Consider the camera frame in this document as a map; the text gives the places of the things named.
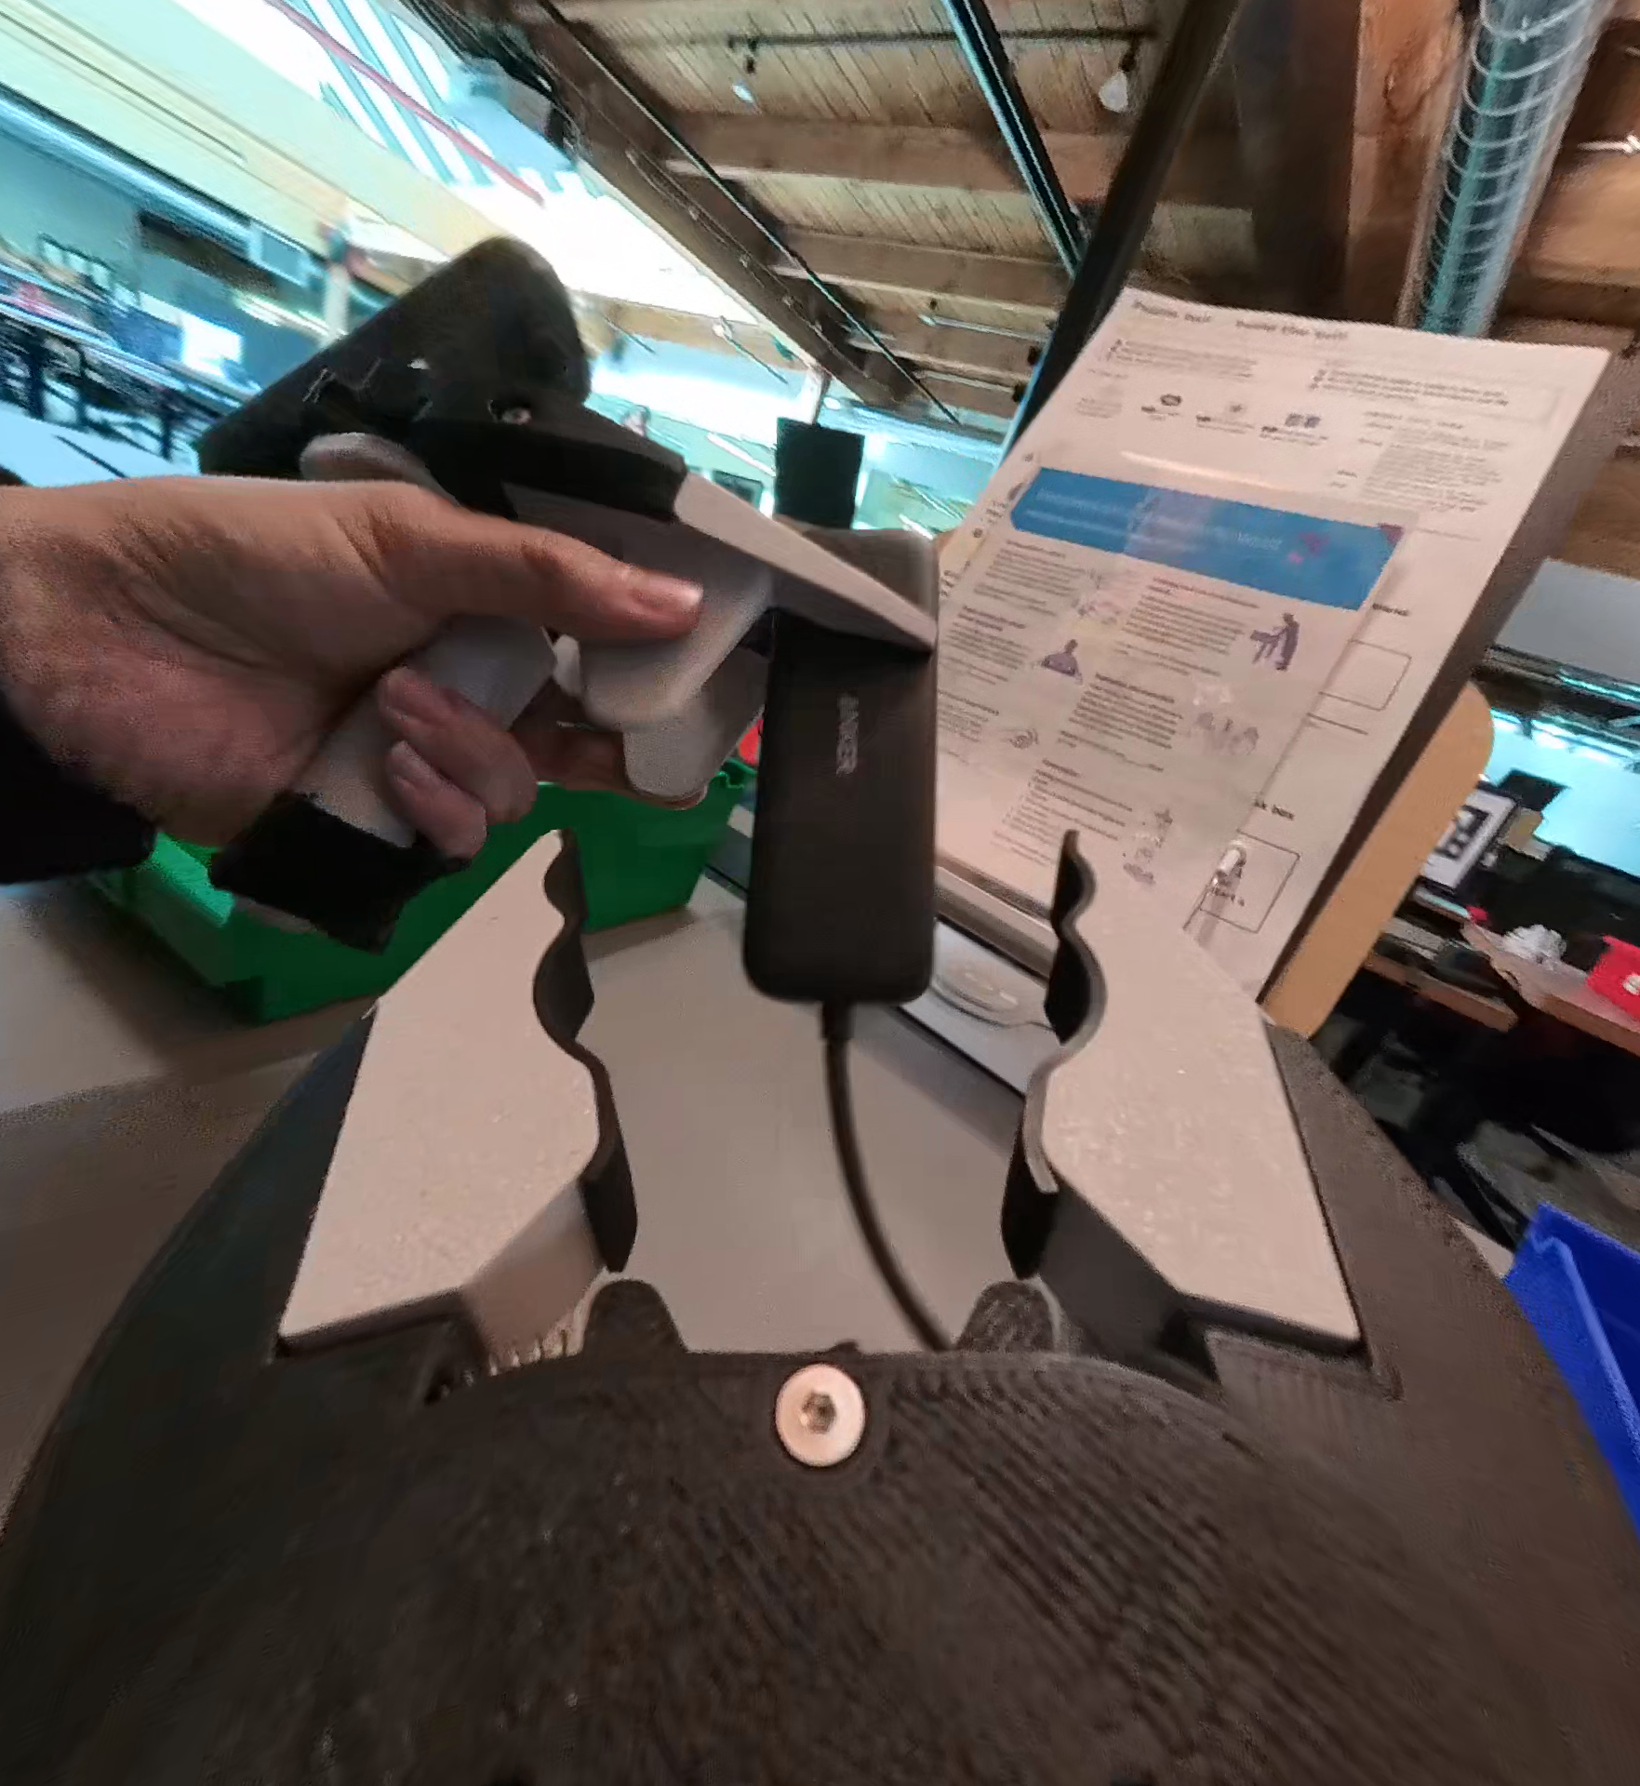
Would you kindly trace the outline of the black steel column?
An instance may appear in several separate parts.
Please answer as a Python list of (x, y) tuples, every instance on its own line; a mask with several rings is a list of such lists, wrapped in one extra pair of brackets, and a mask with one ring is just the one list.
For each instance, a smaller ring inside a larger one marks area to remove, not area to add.
[(1241, 2), (1182, 6), (1162, 69), (1087, 238), (1055, 332), (1010, 422), (1004, 443), (1008, 456), (1120, 298), (1141, 255), (1165, 178), (1192, 128), (1209, 79), (1229, 47), (1241, 9)]

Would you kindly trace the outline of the wooden backing board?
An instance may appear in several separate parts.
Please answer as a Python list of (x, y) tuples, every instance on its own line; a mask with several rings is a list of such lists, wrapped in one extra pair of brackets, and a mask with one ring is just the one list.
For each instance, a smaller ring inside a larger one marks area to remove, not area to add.
[(1261, 994), (1269, 1019), (1301, 1038), (1319, 1030), (1377, 947), (1434, 848), (1451, 833), (1492, 747), (1492, 709), (1469, 683)]

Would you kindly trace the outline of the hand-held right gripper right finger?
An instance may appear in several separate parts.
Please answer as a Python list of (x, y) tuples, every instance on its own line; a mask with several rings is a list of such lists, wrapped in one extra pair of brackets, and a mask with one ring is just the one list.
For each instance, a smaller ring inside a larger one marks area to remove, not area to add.
[(1257, 1002), (1070, 833), (1002, 1240), (1096, 1356), (1212, 1375), (1214, 1336), (1349, 1358), (1362, 1326)]

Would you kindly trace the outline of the silver ventilation duct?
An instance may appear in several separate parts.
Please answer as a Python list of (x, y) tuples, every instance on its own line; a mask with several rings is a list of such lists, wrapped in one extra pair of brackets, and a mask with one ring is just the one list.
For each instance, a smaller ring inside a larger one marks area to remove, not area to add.
[(1415, 326), (1490, 334), (1612, 2), (1483, 2), (1441, 148)]

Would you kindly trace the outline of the green plastic bin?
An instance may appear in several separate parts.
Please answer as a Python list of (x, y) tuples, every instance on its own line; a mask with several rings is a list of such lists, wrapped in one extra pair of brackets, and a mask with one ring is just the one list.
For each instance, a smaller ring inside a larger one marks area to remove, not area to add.
[(546, 833), (576, 837), (586, 931), (678, 910), (756, 780), (753, 765), (732, 760), (687, 809), (548, 786), (529, 816), (490, 833), (467, 869), (407, 904), (381, 953), (254, 914), (210, 882), (212, 850), (171, 837), (158, 837), (143, 863), (94, 874), (88, 884), (237, 1015), (269, 1023), (383, 994)]

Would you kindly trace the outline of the black usb hub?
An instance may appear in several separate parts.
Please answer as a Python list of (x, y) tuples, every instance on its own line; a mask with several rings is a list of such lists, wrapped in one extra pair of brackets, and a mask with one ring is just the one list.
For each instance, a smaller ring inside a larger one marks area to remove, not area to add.
[(903, 1006), (935, 970), (938, 662), (775, 612), (743, 961), (758, 992)]

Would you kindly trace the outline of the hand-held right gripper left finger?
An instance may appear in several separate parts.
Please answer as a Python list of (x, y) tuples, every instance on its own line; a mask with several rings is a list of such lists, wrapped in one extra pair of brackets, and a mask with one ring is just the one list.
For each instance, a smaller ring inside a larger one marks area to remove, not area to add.
[(475, 1368), (574, 1351), (638, 1206), (595, 991), (576, 839), (541, 837), (377, 1002), (280, 1349), (447, 1325)]

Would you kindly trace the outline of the person's left hand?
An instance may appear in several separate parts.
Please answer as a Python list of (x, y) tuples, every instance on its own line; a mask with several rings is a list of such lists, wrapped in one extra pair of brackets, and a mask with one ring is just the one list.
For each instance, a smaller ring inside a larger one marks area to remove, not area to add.
[(175, 837), (233, 841), (364, 696), (385, 792), (452, 861), (541, 775), (616, 784), (616, 739), (501, 726), (411, 659), (469, 617), (664, 642), (696, 585), (394, 482), (0, 490), (0, 690), (66, 769)]

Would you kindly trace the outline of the wooden background table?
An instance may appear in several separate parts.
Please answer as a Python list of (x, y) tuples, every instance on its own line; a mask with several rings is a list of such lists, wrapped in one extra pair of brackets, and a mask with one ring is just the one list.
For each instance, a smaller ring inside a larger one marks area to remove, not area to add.
[(1537, 962), (1511, 953), (1499, 936), (1477, 923), (1458, 927), (1456, 942), (1486, 959), (1501, 983), (1499, 992), (1479, 994), (1441, 981), (1434, 962), (1391, 953), (1394, 940), (1389, 934), (1366, 953), (1361, 970), (1496, 1034), (1511, 1032), (1522, 1015), (1543, 1015), (1640, 1060), (1640, 1023), (1591, 992), (1586, 972), (1561, 961)]

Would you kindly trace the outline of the silver stand base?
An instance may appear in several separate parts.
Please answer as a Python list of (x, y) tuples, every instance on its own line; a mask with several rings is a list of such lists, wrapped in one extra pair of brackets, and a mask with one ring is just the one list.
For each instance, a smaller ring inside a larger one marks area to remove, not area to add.
[(929, 996), (989, 1028), (1051, 1028), (1043, 981), (1000, 951), (987, 949), (983, 942), (944, 923), (935, 934)]

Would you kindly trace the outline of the instruction sheet holder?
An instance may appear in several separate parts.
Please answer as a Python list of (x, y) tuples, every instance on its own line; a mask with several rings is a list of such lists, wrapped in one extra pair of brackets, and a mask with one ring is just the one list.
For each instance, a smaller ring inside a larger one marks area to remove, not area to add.
[(942, 867), (1115, 854), (1256, 994), (1612, 454), (1620, 362), (1128, 293), (957, 531)]

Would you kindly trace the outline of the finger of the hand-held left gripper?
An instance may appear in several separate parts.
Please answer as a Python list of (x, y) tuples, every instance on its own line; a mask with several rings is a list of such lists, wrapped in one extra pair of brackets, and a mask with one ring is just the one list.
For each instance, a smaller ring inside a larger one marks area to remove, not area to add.
[(770, 608), (833, 632), (920, 653), (937, 645), (938, 623), (914, 600), (700, 475), (679, 480), (664, 516), (518, 482), (505, 484), (505, 499), (518, 522), (612, 559), (721, 589), (756, 578)]

